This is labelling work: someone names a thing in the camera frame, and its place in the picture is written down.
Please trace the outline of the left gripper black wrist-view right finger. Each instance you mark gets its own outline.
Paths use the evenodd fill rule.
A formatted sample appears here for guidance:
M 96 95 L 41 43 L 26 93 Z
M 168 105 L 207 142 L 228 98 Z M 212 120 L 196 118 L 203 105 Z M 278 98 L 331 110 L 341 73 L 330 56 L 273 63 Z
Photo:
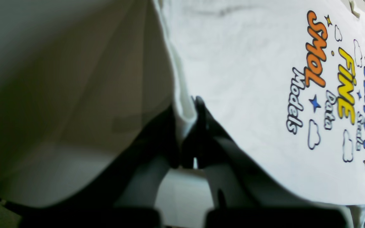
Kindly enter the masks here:
M 182 144 L 182 164 L 207 178 L 214 209 L 207 212 L 206 228 L 351 227 L 347 208 L 289 191 L 236 144 L 201 97 L 192 100 L 197 119 Z

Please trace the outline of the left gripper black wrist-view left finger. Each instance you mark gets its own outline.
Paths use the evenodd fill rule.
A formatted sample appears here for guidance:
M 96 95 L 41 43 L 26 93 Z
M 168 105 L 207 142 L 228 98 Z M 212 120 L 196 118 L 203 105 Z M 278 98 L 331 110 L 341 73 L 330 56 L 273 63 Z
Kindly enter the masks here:
M 168 170 L 178 166 L 171 107 L 74 196 L 23 217 L 22 228 L 163 228 L 155 209 Z

